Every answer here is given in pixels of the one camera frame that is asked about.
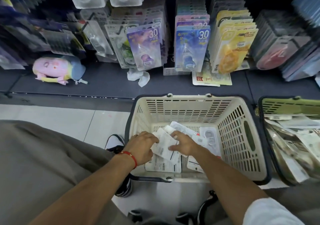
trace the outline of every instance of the plush toy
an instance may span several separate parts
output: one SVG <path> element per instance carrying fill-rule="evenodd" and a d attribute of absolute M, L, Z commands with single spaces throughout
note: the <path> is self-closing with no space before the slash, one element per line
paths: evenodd
<path fill-rule="evenodd" d="M 75 56 L 54 54 L 37 59 L 32 67 L 32 71 L 37 75 L 35 79 L 66 85 L 68 79 L 87 84 L 81 78 L 86 71 L 86 67 Z"/>

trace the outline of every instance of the white sleeve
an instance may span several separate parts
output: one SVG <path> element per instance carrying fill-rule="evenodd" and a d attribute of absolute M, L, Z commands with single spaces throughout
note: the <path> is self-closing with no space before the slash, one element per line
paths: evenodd
<path fill-rule="evenodd" d="M 272 198 L 254 201 L 247 209 L 243 225 L 304 225 L 283 205 Z"/>

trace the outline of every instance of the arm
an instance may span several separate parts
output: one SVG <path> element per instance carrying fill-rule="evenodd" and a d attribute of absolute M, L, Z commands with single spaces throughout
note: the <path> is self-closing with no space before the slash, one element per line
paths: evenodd
<path fill-rule="evenodd" d="M 153 153 L 150 148 L 155 142 L 159 142 L 158 138 L 144 131 L 135 135 L 124 151 L 130 152 L 138 165 L 142 165 L 151 160 Z M 134 166 L 135 162 L 129 155 L 115 155 L 105 166 L 40 213 L 29 225 L 95 224 L 103 207 Z"/>
<path fill-rule="evenodd" d="M 241 225 L 248 207 L 266 193 L 246 176 L 217 158 L 208 149 L 196 144 L 189 136 L 174 131 L 179 145 L 171 146 L 172 151 L 193 156 L 206 173 L 224 210 L 235 225 Z"/>

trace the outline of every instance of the red bracelet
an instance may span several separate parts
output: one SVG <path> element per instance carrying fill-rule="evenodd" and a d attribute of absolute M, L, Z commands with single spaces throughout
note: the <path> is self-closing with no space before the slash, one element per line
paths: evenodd
<path fill-rule="evenodd" d="M 134 168 L 133 168 L 133 169 L 135 169 L 135 168 L 138 166 L 138 163 L 137 163 L 136 158 L 135 158 L 135 157 L 134 157 L 130 152 L 122 151 L 122 152 L 121 152 L 121 153 L 119 153 L 119 154 L 127 154 L 127 155 L 129 155 L 129 156 L 134 160 L 135 166 L 134 166 Z"/>

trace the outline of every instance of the hand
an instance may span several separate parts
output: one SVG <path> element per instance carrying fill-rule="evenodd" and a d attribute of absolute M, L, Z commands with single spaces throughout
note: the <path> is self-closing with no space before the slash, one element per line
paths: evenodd
<path fill-rule="evenodd" d="M 143 131 L 139 135 L 132 136 L 123 150 L 130 152 L 139 166 L 151 160 L 153 152 L 150 148 L 154 143 L 159 143 L 159 139 L 154 134 Z"/>
<path fill-rule="evenodd" d="M 195 150 L 200 147 L 200 145 L 196 144 L 191 137 L 182 132 L 175 130 L 171 136 L 174 138 L 177 136 L 176 140 L 179 141 L 179 145 L 170 146 L 169 150 L 171 151 L 178 151 L 183 155 L 189 156 L 193 155 Z"/>

